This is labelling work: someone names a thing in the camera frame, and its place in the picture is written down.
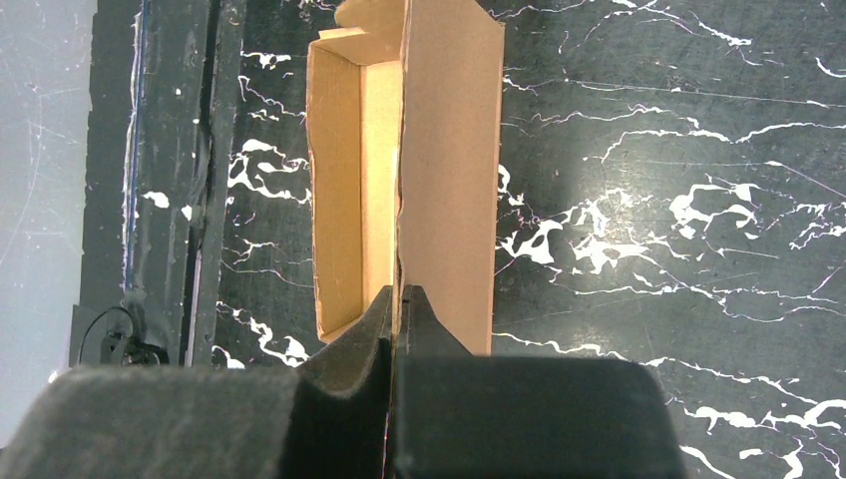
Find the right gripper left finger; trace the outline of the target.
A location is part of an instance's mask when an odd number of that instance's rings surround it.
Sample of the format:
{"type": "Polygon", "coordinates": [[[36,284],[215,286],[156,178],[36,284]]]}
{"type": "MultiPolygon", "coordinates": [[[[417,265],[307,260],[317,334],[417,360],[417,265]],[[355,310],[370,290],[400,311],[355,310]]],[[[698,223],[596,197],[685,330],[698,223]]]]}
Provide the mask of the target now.
{"type": "Polygon", "coordinates": [[[62,375],[1,455],[5,478],[378,478],[392,292],[295,368],[99,366],[62,375]]]}

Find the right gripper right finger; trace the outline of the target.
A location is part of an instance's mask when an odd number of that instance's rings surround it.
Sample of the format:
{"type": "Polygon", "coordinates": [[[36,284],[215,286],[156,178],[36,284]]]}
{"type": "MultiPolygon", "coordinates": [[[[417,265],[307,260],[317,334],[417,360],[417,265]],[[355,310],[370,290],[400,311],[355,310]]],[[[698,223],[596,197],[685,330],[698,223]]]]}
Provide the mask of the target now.
{"type": "Polygon", "coordinates": [[[607,358],[479,356],[402,293],[393,398],[398,478],[682,478],[657,382],[607,358]]]}

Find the brown cardboard box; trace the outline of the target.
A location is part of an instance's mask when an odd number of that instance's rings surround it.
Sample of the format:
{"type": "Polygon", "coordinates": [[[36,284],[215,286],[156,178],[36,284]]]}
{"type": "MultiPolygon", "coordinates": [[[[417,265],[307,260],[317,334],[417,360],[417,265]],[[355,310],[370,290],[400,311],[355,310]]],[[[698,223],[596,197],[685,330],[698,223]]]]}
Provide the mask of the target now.
{"type": "Polygon", "coordinates": [[[334,18],[306,68],[318,336],[417,285],[489,354],[505,29],[475,1],[346,1],[334,18]]]}

